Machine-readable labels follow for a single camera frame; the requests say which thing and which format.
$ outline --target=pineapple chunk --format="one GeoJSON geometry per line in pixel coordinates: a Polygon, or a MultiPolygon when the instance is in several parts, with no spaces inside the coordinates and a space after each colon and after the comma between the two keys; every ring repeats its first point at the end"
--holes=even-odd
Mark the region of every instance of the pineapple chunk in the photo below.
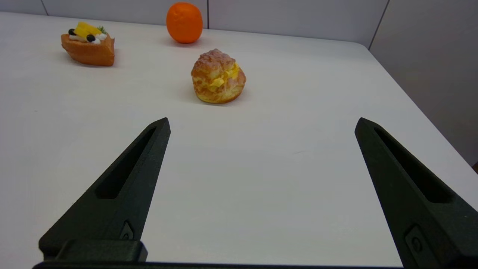
{"type": "Polygon", "coordinates": [[[77,27],[75,29],[75,34],[79,37],[83,37],[84,39],[86,39],[87,35],[89,35],[90,33],[87,30],[85,30],[84,28],[77,27]]]}
{"type": "Polygon", "coordinates": [[[96,28],[95,26],[90,25],[86,22],[78,22],[77,28],[83,28],[87,32],[89,32],[89,34],[92,34],[92,35],[101,34],[101,31],[98,28],[96,28]]]}

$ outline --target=orange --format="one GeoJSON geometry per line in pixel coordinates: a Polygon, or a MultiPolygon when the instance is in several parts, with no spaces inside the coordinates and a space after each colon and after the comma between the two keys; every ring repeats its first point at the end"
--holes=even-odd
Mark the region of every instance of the orange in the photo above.
{"type": "Polygon", "coordinates": [[[192,43],[203,32],[201,11],[191,4],[178,2],[172,5],[166,16],[169,35],[179,43],[192,43]]]}

